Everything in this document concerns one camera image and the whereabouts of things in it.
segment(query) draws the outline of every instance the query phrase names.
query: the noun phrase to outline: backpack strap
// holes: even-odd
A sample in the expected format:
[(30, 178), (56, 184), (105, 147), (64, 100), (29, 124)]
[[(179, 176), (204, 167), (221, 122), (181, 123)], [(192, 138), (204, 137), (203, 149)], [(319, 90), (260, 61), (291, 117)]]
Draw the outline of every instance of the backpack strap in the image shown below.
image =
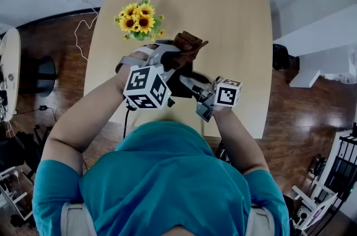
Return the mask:
[(245, 236), (274, 236), (274, 233), (275, 226), (272, 213), (264, 207), (252, 204)]
[(84, 203), (65, 203), (61, 212), (61, 236), (97, 236), (93, 220)]

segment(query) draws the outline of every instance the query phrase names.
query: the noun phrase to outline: flower bouquet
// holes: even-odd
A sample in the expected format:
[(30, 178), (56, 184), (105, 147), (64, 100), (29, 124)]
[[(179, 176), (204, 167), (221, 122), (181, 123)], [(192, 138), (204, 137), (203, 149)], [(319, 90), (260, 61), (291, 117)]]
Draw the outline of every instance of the flower bouquet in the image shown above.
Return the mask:
[(156, 36), (163, 37), (164, 29), (160, 29), (163, 15), (155, 17), (155, 8), (150, 0), (142, 0), (140, 3), (131, 3), (124, 7), (118, 16), (114, 17), (114, 23), (120, 25), (122, 31), (128, 32), (123, 38), (127, 41), (134, 38), (143, 41)]

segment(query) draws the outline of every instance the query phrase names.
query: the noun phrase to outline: teal t-shirt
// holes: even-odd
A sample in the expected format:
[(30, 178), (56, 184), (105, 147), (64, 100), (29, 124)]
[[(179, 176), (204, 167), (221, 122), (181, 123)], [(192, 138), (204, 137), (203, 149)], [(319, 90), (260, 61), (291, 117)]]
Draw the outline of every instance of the teal t-shirt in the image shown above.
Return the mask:
[(243, 236), (251, 203), (273, 214), (276, 235), (289, 235), (288, 211), (271, 174), (243, 177), (177, 122), (140, 126), (84, 176), (42, 161), (32, 201), (40, 234), (60, 235), (63, 204), (78, 201), (98, 235), (161, 235), (182, 225), (195, 235)]

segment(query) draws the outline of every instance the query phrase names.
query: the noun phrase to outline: person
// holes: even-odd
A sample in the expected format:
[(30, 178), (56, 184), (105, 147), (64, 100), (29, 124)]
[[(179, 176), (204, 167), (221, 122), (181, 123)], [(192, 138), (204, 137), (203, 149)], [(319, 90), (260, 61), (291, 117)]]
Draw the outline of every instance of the person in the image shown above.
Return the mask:
[(69, 235), (63, 208), (84, 203), (94, 235), (245, 235), (253, 204), (270, 211), (275, 235), (289, 235), (283, 195), (263, 153), (228, 108), (216, 107), (213, 117), (231, 165), (189, 126), (156, 121), (139, 126), (83, 175), (83, 152), (124, 101), (129, 72), (123, 65), (54, 125), (33, 191), (40, 234)]

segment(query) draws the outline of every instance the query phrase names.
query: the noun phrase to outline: wooden table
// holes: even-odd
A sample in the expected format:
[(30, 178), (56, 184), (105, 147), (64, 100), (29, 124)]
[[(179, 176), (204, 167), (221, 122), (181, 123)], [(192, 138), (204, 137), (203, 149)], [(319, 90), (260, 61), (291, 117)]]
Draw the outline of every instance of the wooden table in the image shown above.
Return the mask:
[(12, 28), (5, 34), (1, 44), (4, 45), (0, 67), (7, 84), (7, 113), (4, 121), (10, 121), (16, 114), (18, 85), (20, 80), (21, 41), (18, 30)]
[[(105, 0), (91, 42), (84, 94), (111, 78), (123, 55), (144, 42), (124, 41), (124, 32), (113, 23), (123, 6), (140, 0)], [(165, 15), (164, 38), (183, 30), (209, 44), (200, 50), (194, 70), (212, 78), (218, 75), (243, 83), (234, 111), (254, 138), (261, 138), (266, 122), (272, 77), (272, 25), (269, 0), (151, 0), (157, 15)], [(219, 136), (212, 119), (205, 123), (196, 113), (196, 100), (173, 98), (164, 110), (131, 112), (129, 126), (175, 119), (206, 136)], [(124, 124), (122, 104), (110, 121)]]

